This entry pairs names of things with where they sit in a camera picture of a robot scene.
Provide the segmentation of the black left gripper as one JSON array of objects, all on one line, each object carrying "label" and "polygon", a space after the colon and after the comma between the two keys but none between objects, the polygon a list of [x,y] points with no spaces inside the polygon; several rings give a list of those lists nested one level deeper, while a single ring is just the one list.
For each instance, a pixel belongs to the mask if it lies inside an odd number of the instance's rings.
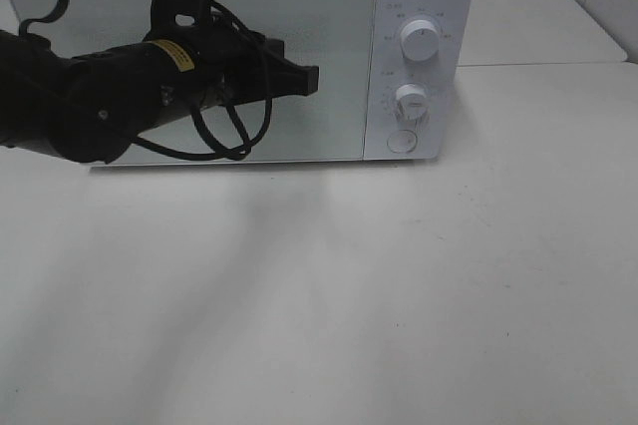
[{"label": "black left gripper", "polygon": [[149,42],[164,47],[195,91],[233,106],[319,90],[319,67],[289,60],[284,41],[239,24],[214,0],[152,0]]}]

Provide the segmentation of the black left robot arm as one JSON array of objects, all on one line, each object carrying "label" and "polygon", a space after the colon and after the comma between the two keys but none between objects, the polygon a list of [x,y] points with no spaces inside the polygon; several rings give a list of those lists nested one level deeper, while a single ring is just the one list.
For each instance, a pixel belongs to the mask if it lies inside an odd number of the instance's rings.
[{"label": "black left robot arm", "polygon": [[[214,0],[153,0],[139,43],[62,58],[48,39],[1,35],[1,144],[109,164],[131,146],[164,157],[241,161],[269,129],[275,99],[309,96],[320,71],[248,29]],[[249,133],[239,106],[264,105]]]}]

